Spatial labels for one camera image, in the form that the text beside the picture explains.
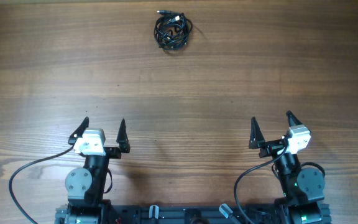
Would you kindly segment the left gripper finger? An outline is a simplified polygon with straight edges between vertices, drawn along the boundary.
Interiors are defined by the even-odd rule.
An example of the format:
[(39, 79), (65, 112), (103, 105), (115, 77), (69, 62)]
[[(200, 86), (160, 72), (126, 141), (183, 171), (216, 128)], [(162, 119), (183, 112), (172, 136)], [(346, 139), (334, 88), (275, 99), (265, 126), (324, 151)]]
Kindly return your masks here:
[(120, 151), (122, 153), (130, 153), (131, 146), (127, 137), (125, 119), (122, 119), (121, 121), (116, 142), (118, 143)]
[(85, 117), (82, 123), (76, 128), (76, 130), (68, 138), (68, 144), (74, 146), (77, 139), (81, 138), (85, 130), (89, 127), (89, 117)]

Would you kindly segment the right grey rail clip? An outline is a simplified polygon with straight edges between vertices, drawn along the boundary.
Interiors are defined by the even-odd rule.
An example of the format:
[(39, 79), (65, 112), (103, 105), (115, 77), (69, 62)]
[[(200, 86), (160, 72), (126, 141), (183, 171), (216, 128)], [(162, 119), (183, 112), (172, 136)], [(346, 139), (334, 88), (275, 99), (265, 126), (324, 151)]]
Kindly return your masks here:
[(219, 206), (219, 211), (226, 219), (230, 219), (232, 217), (233, 211), (226, 203)]

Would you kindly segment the grey rail clip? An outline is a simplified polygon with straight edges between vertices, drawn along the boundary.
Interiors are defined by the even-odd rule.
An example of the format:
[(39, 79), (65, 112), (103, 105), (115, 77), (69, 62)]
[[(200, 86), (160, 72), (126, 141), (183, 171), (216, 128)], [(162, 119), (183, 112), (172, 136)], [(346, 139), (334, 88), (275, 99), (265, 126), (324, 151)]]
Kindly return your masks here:
[(149, 219), (159, 219), (159, 206), (158, 205), (151, 205), (149, 207)]
[(226, 203), (219, 206), (219, 211), (226, 219), (230, 219), (232, 217), (233, 211)]

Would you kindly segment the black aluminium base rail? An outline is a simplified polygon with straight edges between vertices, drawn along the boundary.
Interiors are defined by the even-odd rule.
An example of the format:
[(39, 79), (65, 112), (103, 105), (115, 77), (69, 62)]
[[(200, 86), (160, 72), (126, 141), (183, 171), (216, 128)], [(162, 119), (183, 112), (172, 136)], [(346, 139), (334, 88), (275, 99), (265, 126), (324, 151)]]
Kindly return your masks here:
[[(230, 207), (232, 217), (226, 219), (219, 207), (159, 207), (159, 219), (149, 219), (149, 207), (113, 206), (120, 223), (247, 223), (237, 207)], [(328, 204), (314, 207), (285, 207), (274, 204), (248, 204), (243, 211), (252, 223), (323, 223), (332, 222)]]

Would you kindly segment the left grey rail clip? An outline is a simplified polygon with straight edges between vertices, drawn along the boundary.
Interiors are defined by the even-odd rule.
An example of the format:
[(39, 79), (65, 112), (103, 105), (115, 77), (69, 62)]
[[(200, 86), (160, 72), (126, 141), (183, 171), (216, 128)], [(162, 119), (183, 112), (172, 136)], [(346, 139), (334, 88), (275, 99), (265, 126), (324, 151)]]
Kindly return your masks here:
[(159, 219), (159, 206), (158, 205), (151, 205), (149, 207), (149, 219)]

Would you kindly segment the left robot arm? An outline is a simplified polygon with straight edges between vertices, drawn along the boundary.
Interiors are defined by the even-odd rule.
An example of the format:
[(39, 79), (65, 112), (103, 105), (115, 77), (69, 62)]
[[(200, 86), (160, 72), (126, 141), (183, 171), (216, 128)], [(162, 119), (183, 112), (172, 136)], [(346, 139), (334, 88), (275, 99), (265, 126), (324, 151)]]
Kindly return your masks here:
[(105, 134), (101, 128), (89, 127), (86, 117), (70, 135), (68, 144), (75, 153), (85, 158), (83, 167), (73, 169), (65, 179), (68, 192), (68, 204), (56, 209), (56, 224), (105, 224), (120, 223), (121, 218), (111, 201), (103, 195), (108, 188), (106, 178), (111, 177), (109, 161), (120, 159), (123, 153), (130, 152), (130, 143), (126, 133), (126, 122), (121, 121), (117, 134), (117, 146), (105, 145)]

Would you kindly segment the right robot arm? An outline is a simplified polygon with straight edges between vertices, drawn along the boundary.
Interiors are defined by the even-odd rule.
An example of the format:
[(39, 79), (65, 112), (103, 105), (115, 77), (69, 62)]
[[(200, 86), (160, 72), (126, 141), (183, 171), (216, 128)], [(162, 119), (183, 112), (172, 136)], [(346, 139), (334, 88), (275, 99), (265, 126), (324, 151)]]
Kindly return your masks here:
[(273, 159), (273, 173), (283, 197), (273, 204), (252, 205), (256, 223), (331, 223), (329, 205), (323, 203), (325, 170), (314, 162), (301, 163), (297, 153), (306, 149), (311, 131), (291, 111), (287, 111), (288, 130), (278, 140), (266, 141), (255, 117), (251, 119), (249, 148), (259, 149), (259, 157)]

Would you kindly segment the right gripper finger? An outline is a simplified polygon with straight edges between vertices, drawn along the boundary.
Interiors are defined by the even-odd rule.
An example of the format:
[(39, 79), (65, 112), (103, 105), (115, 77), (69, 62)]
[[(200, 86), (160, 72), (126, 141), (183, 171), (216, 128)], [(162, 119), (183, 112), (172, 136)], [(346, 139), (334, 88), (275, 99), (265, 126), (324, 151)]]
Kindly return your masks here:
[(260, 126), (256, 120), (256, 117), (251, 118), (251, 129), (250, 129), (250, 139), (249, 139), (249, 148), (250, 149), (259, 149), (265, 144), (264, 136), (260, 130)]
[(289, 127), (303, 125), (303, 123), (291, 111), (287, 111), (286, 116), (288, 118)]

